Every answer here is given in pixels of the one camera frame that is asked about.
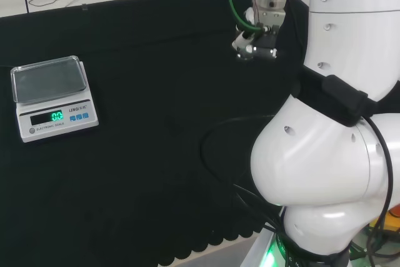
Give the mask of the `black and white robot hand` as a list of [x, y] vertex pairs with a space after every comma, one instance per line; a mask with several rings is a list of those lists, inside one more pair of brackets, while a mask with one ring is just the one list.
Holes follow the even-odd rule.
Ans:
[[237, 52], [239, 59], [275, 59], [278, 55], [276, 49], [278, 34], [286, 17], [284, 10], [256, 10], [248, 8], [244, 16], [251, 25], [263, 25], [263, 33], [250, 33], [236, 28], [236, 38], [232, 42], [232, 48]]

